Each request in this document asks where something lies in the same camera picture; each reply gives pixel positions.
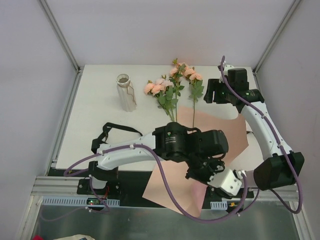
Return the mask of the pink rose stem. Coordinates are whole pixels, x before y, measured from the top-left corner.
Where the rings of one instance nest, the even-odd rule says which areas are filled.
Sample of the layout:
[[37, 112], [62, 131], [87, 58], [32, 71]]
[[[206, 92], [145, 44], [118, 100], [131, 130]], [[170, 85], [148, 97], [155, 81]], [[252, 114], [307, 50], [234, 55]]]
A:
[[157, 107], [163, 109], [172, 122], [177, 122], [178, 95], [175, 84], [162, 75], [156, 81], [148, 80], [145, 85], [144, 94], [156, 99]]
[[199, 101], [204, 94], [203, 77], [201, 74], [197, 73], [195, 67], [186, 66], [184, 68], [183, 76], [189, 83], [189, 99], [192, 100], [192, 127], [195, 127], [195, 117], [196, 117], [196, 103]]
[[186, 70], [185, 63], [179, 63], [178, 59], [175, 58], [172, 61], [173, 68], [169, 73], [169, 80], [173, 83], [173, 93], [174, 93], [174, 107], [175, 107], [175, 121], [178, 121], [178, 101], [181, 96], [180, 91], [183, 89], [181, 87], [181, 78], [184, 76]]

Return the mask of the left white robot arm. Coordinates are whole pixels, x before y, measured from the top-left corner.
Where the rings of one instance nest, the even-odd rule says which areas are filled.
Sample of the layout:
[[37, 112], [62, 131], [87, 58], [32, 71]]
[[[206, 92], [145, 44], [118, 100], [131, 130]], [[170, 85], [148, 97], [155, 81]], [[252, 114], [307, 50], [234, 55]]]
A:
[[103, 126], [102, 134], [91, 144], [91, 151], [100, 154], [97, 158], [100, 169], [112, 170], [126, 164], [150, 161], [152, 154], [149, 151], [152, 150], [161, 161], [185, 162], [188, 166], [186, 179], [191, 178], [225, 191], [234, 181], [233, 172], [225, 168], [222, 160], [229, 151], [229, 145], [221, 130], [201, 131], [196, 127], [170, 122], [138, 139], [110, 145], [106, 140], [112, 128], [136, 131], [109, 122]]

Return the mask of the pink wrapping paper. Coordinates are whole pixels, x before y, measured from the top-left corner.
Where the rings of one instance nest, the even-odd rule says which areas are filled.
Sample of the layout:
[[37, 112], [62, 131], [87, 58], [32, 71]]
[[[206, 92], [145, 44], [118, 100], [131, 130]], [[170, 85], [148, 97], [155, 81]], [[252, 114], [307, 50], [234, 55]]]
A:
[[[234, 119], [222, 119], [213, 115], [196, 111], [193, 121], [193, 110], [181, 106], [178, 109], [178, 120], [186, 127], [197, 127], [201, 131], [222, 130], [226, 135], [229, 150], [223, 159], [226, 166], [236, 159], [248, 146], [246, 122], [242, 115]], [[188, 166], [186, 163], [162, 161], [169, 188], [179, 205], [194, 217], [199, 217], [204, 203], [207, 186], [193, 179], [186, 179]], [[153, 203], [179, 212], [171, 201], [163, 183], [159, 167], [156, 165], [142, 195]]]

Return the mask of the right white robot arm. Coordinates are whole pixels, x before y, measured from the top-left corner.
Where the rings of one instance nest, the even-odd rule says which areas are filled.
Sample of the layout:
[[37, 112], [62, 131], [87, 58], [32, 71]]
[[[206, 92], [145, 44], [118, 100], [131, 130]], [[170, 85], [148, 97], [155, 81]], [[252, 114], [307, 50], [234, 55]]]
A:
[[305, 158], [286, 143], [273, 123], [265, 99], [251, 89], [247, 71], [232, 65], [219, 66], [220, 78], [210, 78], [206, 103], [232, 104], [249, 124], [259, 144], [263, 162], [253, 170], [255, 185], [262, 191], [296, 184], [302, 193], [299, 174]]

